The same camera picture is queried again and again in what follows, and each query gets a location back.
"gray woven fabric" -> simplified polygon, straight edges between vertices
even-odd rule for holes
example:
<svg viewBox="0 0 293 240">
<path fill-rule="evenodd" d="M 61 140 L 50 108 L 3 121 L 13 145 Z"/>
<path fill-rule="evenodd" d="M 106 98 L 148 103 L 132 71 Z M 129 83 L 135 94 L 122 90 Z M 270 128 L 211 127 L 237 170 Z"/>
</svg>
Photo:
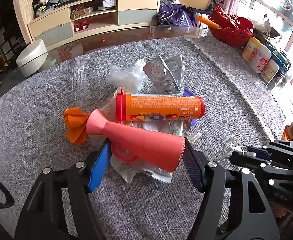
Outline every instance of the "gray woven fabric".
<svg viewBox="0 0 293 240">
<path fill-rule="evenodd" d="M 16 201 L 12 208 L 0 210 L 0 222 L 10 234 L 44 167 L 68 168 L 102 144 L 101 140 L 81 147 L 70 143 L 64 134 L 63 111 L 101 107 L 114 92 L 104 81 L 110 65 L 126 68 L 158 54 L 183 56 L 185 86 L 206 103 L 206 113 L 191 133 L 201 134 L 194 148 L 208 159 L 231 168 L 229 161 L 220 161 L 229 135 L 257 147 L 281 137 L 285 118 L 269 90 L 237 52 L 212 37 L 141 41 L 70 59 L 0 98 L 0 181 Z M 170 184 L 138 174 L 129 185 L 109 167 L 91 201 L 107 239 L 186 239 L 202 197 L 181 163 Z M 221 221 L 227 217 L 228 203 L 227 191 Z M 76 235 L 68 205 L 65 213 L 69 231 Z"/>
</svg>

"purple round object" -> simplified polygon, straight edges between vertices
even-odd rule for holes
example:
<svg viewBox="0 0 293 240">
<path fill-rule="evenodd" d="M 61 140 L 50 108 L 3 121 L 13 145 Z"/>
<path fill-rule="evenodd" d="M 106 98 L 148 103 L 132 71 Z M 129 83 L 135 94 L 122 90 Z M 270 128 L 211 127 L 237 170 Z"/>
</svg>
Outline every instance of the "purple round object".
<svg viewBox="0 0 293 240">
<path fill-rule="evenodd" d="M 195 94 L 191 90 L 187 89 L 186 87 L 184 87 L 184 89 L 183 89 L 183 95 L 184 96 L 195 96 Z M 198 119 L 191 119 L 191 126 L 190 127 L 194 126 L 197 123 L 197 121 L 198 121 Z"/>
</svg>

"pink toy megaphone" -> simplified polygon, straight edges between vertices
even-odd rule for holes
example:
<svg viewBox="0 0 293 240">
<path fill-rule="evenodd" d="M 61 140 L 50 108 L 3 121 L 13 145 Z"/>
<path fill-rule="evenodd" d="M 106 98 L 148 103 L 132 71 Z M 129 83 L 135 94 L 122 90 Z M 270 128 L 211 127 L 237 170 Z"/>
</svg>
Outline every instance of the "pink toy megaphone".
<svg viewBox="0 0 293 240">
<path fill-rule="evenodd" d="M 88 118 L 86 132 L 104 135 L 131 154 L 167 172 L 175 171 L 185 146 L 184 137 L 110 122 L 99 109 Z"/>
</svg>

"red plastic fruit basket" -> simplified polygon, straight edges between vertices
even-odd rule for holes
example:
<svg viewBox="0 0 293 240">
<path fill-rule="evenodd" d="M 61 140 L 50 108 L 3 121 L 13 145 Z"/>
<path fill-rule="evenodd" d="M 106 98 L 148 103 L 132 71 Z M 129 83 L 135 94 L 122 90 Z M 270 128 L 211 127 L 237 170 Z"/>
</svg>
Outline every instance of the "red plastic fruit basket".
<svg viewBox="0 0 293 240">
<path fill-rule="evenodd" d="M 253 35 L 253 24 L 250 20 L 226 14 L 220 7 L 217 7 L 208 19 L 221 27 L 220 29 L 209 27 L 212 36 L 231 47 L 245 45 Z"/>
</svg>

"crumpled orange wrapper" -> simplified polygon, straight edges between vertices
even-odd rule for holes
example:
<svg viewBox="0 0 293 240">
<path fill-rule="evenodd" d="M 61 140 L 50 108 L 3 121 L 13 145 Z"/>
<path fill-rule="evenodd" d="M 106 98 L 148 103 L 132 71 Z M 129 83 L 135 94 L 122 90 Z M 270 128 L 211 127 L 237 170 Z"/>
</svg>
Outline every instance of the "crumpled orange wrapper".
<svg viewBox="0 0 293 240">
<path fill-rule="evenodd" d="M 65 135 L 78 146 L 87 139 L 85 126 L 89 116 L 90 114 L 83 113 L 79 107 L 67 108 L 64 111 L 64 123 L 68 128 Z"/>
</svg>

